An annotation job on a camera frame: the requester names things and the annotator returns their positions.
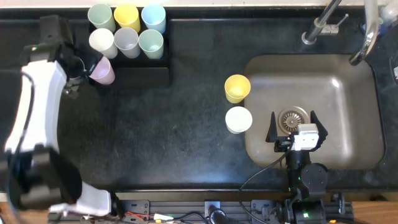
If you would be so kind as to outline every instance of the white cup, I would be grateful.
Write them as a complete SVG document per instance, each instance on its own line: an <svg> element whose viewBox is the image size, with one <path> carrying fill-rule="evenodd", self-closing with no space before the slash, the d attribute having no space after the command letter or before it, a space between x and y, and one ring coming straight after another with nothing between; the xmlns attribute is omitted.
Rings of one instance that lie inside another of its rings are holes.
<svg viewBox="0 0 398 224"><path fill-rule="evenodd" d="M110 30L100 28L91 33L88 42L90 47L101 52L107 58L115 58L118 54L118 48L115 46L113 34Z"/></svg>
<svg viewBox="0 0 398 224"><path fill-rule="evenodd" d="M106 57L102 57L97 66L94 68L94 71L91 73L90 78L100 84L111 84L114 81L114 72L111 62L109 62Z"/></svg>
<svg viewBox="0 0 398 224"><path fill-rule="evenodd" d="M136 58L141 52L138 46L138 34L132 28L121 28L114 34L114 44L128 58Z"/></svg>
<svg viewBox="0 0 398 224"><path fill-rule="evenodd" d="M239 134L247 131L253 122L250 111L242 106L235 106L226 113L225 123L228 131Z"/></svg>
<svg viewBox="0 0 398 224"><path fill-rule="evenodd" d="M111 32L116 30L112 9L107 4L96 4L92 6L88 10L87 17L97 29L105 28Z"/></svg>
<svg viewBox="0 0 398 224"><path fill-rule="evenodd" d="M138 38L138 44L150 59L160 59L163 56L163 36L157 30L145 30Z"/></svg>
<svg viewBox="0 0 398 224"><path fill-rule="evenodd" d="M142 20L148 29L154 29L163 34L166 30L166 10L160 5L144 7L141 12Z"/></svg>

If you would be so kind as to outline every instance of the black countertop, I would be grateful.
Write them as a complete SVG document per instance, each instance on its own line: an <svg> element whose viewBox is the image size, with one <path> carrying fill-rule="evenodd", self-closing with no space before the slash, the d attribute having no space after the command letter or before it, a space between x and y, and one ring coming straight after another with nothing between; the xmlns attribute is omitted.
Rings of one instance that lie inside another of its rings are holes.
<svg viewBox="0 0 398 224"><path fill-rule="evenodd" d="M60 152L95 187L236 190L262 168L247 155L244 134L226 129L225 113L235 105L225 98L225 80L242 74L250 59L259 55L352 54L363 42L358 29L363 10L356 8L339 9L332 21L350 14L340 33L319 37L312 46L304 45L300 37L319 9L167 12L171 86L122 90L86 85L78 99L62 98ZM6 100L0 109L0 145L11 131L18 95L18 88L10 84L16 76L11 78L6 71L18 69L23 46L38 43L37 18L53 13L71 19L77 41L88 44L86 9L2 11L0 90ZM330 170L330 190L398 189L398 86L390 66L398 60L397 38L398 28L380 38L367 59L375 71L386 156L374 169ZM248 188L286 190L287 177L284 171L271 169Z"/></svg>

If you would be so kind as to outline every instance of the white wall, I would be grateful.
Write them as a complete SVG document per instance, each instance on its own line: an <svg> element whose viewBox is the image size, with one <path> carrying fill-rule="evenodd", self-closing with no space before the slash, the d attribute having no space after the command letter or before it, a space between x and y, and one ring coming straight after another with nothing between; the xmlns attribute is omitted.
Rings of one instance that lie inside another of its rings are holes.
<svg viewBox="0 0 398 224"><path fill-rule="evenodd" d="M375 0L386 4L392 0ZM117 6L133 3L146 6L160 3L164 6L325 6L330 0L0 0L0 7L90 7L96 3ZM363 5L363 0L343 0L341 6Z"/></svg>

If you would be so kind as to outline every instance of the faucet base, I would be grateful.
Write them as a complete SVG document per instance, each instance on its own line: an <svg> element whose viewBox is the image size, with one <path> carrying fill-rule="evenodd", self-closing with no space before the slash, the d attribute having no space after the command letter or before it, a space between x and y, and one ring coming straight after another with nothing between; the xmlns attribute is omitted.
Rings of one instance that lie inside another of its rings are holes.
<svg viewBox="0 0 398 224"><path fill-rule="evenodd" d="M301 35L301 40L304 42L304 44L307 44L307 45L313 45L313 44L315 44L315 42L317 41L317 39L315 38L315 40L313 40L313 41L307 40L307 39L305 38L305 34L306 34L306 33L307 33L307 32L304 32L303 35Z"/></svg>

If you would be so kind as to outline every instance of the faucet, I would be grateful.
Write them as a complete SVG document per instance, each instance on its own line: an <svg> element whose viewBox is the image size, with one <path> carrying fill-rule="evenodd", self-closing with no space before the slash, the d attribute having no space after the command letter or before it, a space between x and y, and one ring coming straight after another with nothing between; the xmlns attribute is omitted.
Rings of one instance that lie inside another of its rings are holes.
<svg viewBox="0 0 398 224"><path fill-rule="evenodd" d="M325 35L325 29L328 28L327 20L331 14L336 10L341 0L332 0L326 9L322 12L321 16L316 18L308 32L304 32L302 40L304 44L312 45L317 41L317 36L320 34ZM349 63L357 65L364 60L366 56L372 50L374 43L376 42L377 35L379 33L379 11L377 8L376 0L364 0L365 15L366 15L366 33L363 45L358 53L352 55L349 58ZM328 34L336 34L338 32L338 26L348 17L346 15L337 25L332 25L328 30Z"/></svg>

